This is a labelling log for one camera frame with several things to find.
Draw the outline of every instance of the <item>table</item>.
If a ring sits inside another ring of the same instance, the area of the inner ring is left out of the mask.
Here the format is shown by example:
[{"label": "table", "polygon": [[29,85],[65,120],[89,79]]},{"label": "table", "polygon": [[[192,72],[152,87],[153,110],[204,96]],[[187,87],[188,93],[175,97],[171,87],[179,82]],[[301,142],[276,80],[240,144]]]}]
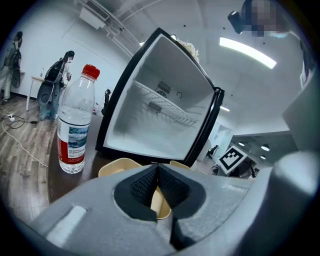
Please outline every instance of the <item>table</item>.
[{"label": "table", "polygon": [[58,159],[57,133],[55,133],[48,164],[48,197],[50,204],[64,196],[80,184],[97,178],[101,167],[118,159],[119,157],[107,157],[105,154],[95,150],[98,132],[102,122],[102,117],[92,115],[92,120],[88,132],[85,146],[85,162],[82,171],[77,174],[68,174],[64,172]]},{"label": "table", "polygon": [[25,110],[26,110],[26,111],[29,110],[29,100],[30,100],[32,85],[34,84],[34,81],[39,81],[39,82],[41,82],[41,83],[44,81],[44,79],[41,78],[41,77],[31,76],[31,78],[32,78],[32,83],[31,83],[31,87],[30,87],[29,94],[28,94],[27,99],[26,99],[26,107],[25,107]]}]

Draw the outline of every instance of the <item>air conditioner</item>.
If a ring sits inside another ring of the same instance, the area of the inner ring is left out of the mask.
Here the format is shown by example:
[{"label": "air conditioner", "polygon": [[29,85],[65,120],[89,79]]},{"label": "air conditioner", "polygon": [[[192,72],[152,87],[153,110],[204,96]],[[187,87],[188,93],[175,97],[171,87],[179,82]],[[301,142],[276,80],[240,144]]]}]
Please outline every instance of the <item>air conditioner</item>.
[{"label": "air conditioner", "polygon": [[83,6],[80,18],[97,30],[106,25],[105,21],[110,18],[110,14],[102,5],[89,0]]}]

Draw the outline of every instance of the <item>ceiling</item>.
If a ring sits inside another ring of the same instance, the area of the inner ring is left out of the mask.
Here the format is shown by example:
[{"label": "ceiling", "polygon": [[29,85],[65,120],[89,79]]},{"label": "ceiling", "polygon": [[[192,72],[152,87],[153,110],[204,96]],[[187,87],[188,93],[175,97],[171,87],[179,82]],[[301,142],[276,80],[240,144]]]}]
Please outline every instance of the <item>ceiling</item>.
[{"label": "ceiling", "polygon": [[[97,0],[140,41],[160,27],[194,44],[213,84],[225,90],[227,118],[236,124],[281,118],[301,90],[303,55],[294,36],[252,37],[237,34],[227,16],[242,0]],[[274,59],[269,69],[240,52],[219,45],[220,37],[254,47]]]},{"label": "ceiling", "polygon": [[[274,164],[281,157],[298,150],[291,134],[233,136],[231,143],[254,155],[259,160],[270,164]],[[268,144],[270,151],[265,151],[261,148],[264,144]],[[261,155],[264,155],[266,159],[262,160],[260,158]]]}]

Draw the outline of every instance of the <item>white cable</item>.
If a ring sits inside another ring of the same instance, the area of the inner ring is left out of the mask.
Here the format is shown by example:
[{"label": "white cable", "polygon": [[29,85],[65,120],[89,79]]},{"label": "white cable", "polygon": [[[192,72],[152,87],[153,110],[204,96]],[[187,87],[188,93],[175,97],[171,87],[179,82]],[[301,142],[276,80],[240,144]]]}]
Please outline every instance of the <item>white cable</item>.
[{"label": "white cable", "polygon": [[37,161],[38,161],[40,164],[42,164],[43,166],[48,167],[47,165],[43,164],[39,159],[35,158],[32,154],[30,154],[29,151],[26,150],[26,149],[22,146],[22,144],[21,144],[15,137],[13,137],[9,132],[7,132],[7,131],[5,130],[5,128],[4,128],[5,120],[6,120],[6,119],[4,119],[4,120],[2,121],[2,124],[1,124],[2,129],[4,130],[4,132],[5,132],[6,134],[8,134],[11,138],[14,138],[14,140],[20,144],[21,148],[22,148],[25,152],[27,152],[33,159],[37,160]]}]

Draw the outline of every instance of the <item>wire shelf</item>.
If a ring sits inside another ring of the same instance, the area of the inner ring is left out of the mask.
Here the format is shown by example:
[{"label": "wire shelf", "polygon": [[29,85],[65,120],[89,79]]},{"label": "wire shelf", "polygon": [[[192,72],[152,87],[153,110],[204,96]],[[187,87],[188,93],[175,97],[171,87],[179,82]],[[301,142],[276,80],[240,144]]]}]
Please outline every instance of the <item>wire shelf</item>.
[{"label": "wire shelf", "polygon": [[133,86],[135,86],[137,89],[139,89],[139,92],[142,96],[142,100],[145,101],[145,103],[150,107],[150,103],[154,103],[161,107],[161,111],[165,111],[166,113],[173,114],[173,118],[177,122],[182,123],[195,123],[197,120],[193,119],[191,116],[189,116],[185,111],[183,111],[180,107],[178,107],[176,104],[172,103],[170,100],[166,99],[165,97],[161,96],[160,94],[156,93],[154,90],[150,89],[149,87],[146,87],[142,83],[133,80]]}]

